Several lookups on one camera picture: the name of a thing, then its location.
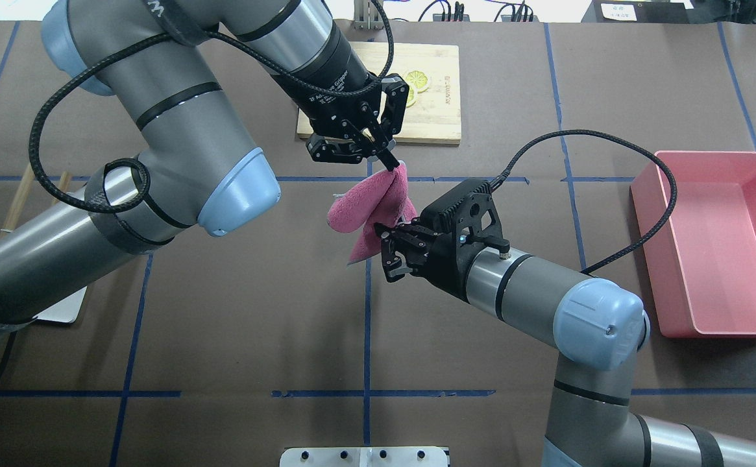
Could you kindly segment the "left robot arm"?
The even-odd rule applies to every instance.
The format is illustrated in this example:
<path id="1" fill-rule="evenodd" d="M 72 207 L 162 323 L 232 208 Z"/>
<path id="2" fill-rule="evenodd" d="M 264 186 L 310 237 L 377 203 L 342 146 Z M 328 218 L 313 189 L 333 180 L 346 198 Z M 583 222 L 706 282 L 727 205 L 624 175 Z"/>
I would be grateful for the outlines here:
<path id="1" fill-rule="evenodd" d="M 200 226 L 223 236 L 271 209 L 280 188 L 200 53 L 247 53 L 310 120 L 316 162 L 380 160 L 392 171 L 410 92 L 387 61 L 369 71 L 323 1 L 57 1 L 42 42 L 69 82 L 27 130 L 34 177 L 55 205 L 0 239 L 0 339 L 87 284 Z M 130 123 L 102 124 L 134 153 L 107 156 L 75 194 L 42 165 L 43 127 L 84 89 Z"/>

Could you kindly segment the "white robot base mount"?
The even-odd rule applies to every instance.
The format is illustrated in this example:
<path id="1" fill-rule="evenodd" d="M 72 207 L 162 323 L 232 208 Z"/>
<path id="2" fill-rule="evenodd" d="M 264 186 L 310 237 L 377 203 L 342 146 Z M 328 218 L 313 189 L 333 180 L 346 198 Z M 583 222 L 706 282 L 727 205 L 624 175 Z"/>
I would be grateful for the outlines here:
<path id="1" fill-rule="evenodd" d="M 439 446 L 351 446 L 288 448 L 280 466 L 450 466 Z"/>

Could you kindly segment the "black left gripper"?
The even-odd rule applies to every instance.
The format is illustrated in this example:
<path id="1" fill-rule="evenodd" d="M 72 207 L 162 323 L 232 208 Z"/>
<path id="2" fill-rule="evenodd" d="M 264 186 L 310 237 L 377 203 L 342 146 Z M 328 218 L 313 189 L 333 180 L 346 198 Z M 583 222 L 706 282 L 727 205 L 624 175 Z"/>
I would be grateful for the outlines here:
<path id="1" fill-rule="evenodd" d="M 314 162 L 360 163 L 379 160 L 389 172 L 401 163 L 393 156 L 411 88 L 391 73 L 380 86 L 359 97 L 310 97 L 304 114 L 312 133 L 306 143 Z"/>

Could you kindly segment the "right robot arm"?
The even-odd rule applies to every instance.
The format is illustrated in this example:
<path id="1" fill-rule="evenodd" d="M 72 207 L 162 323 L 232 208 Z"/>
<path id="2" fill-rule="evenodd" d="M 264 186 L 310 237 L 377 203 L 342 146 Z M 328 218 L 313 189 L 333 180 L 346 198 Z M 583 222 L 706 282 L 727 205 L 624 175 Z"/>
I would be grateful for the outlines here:
<path id="1" fill-rule="evenodd" d="M 756 443 L 630 410 L 642 300 L 606 279 L 511 248 L 499 228 L 376 224 L 387 281 L 430 283 L 559 353 L 544 466 L 756 466 Z"/>

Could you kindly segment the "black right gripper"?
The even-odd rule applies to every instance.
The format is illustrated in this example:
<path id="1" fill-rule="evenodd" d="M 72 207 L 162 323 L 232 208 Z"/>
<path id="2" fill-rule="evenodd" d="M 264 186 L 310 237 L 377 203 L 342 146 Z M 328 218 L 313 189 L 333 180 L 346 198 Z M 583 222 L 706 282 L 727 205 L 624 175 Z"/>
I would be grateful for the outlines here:
<path id="1" fill-rule="evenodd" d="M 464 302 L 469 301 L 467 280 L 478 254 L 488 247 L 505 256 L 510 250 L 510 241 L 497 230 L 470 235 L 464 243 L 454 232 L 437 233 L 416 222 L 395 226 L 376 222 L 374 230 L 381 239 L 381 264 L 388 283 L 412 275 Z"/>

